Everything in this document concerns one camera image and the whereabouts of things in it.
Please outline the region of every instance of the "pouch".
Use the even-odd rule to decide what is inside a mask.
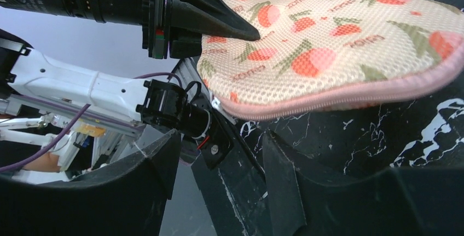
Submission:
[[[464,14],[431,0],[224,0],[256,27],[203,36],[198,71],[229,114],[270,120],[407,101],[464,66]]]

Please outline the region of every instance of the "zipper teeth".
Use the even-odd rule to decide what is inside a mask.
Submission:
[[[341,100],[328,101],[328,102],[320,103],[318,105],[313,105],[313,106],[309,106],[309,107],[293,109],[293,110],[285,111],[285,112],[281,112],[281,113],[270,114],[270,115],[267,115],[267,116],[246,116],[246,115],[243,115],[243,114],[234,113],[232,111],[229,112],[229,110],[224,106],[223,106],[223,109],[227,113],[231,114],[232,116],[238,117],[238,118],[243,119],[243,120],[261,121],[261,120],[271,120],[271,119],[275,119],[275,118],[278,118],[278,117],[288,117],[288,116],[291,116],[291,115],[294,115],[294,114],[302,114],[302,113],[310,112],[311,110],[316,110],[316,109],[331,106],[331,105],[343,105],[343,104],[352,103],[352,102],[369,102],[369,101],[383,101],[383,102],[386,102],[386,101],[390,101],[390,100],[395,100],[396,98],[398,98],[397,95],[382,96],[382,97],[345,98],[345,99],[341,99]]]

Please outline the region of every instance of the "screw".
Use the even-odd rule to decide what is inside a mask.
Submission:
[[[214,145],[211,147],[211,154],[216,155],[217,152],[219,152],[219,147],[217,145]]]

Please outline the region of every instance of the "pencil case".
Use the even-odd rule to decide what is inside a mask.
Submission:
[[[416,99],[464,66],[464,14],[431,0],[224,0],[255,42],[203,36],[198,71],[229,114],[270,120]]]

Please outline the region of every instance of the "person's arm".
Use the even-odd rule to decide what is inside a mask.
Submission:
[[[25,165],[22,169],[40,172],[60,172],[61,167],[58,166],[59,156],[47,152],[40,158]]]

